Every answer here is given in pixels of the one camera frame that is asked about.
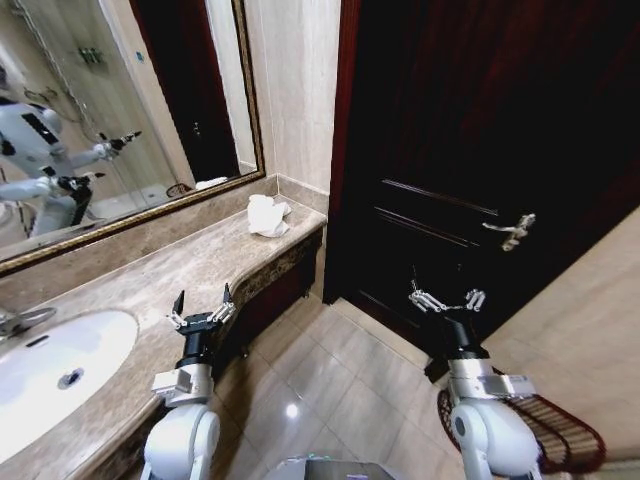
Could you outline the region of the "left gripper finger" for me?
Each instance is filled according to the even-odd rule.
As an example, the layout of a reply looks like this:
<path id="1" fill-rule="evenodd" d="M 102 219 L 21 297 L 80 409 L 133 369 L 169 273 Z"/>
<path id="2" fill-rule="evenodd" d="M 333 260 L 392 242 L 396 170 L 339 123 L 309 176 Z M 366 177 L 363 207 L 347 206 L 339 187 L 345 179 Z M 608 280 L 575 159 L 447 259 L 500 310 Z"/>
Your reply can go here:
<path id="1" fill-rule="evenodd" d="M 182 290 L 174 301 L 171 312 L 167 315 L 168 321 L 173 325 L 175 329 L 180 329 L 181 327 L 187 325 L 187 322 L 182 318 L 184 300 L 185 291 Z"/>
<path id="2" fill-rule="evenodd" d="M 209 316 L 209 321 L 214 324 L 225 324 L 235 313 L 236 306 L 232 299 L 229 284 L 226 283 L 222 304 Z"/>

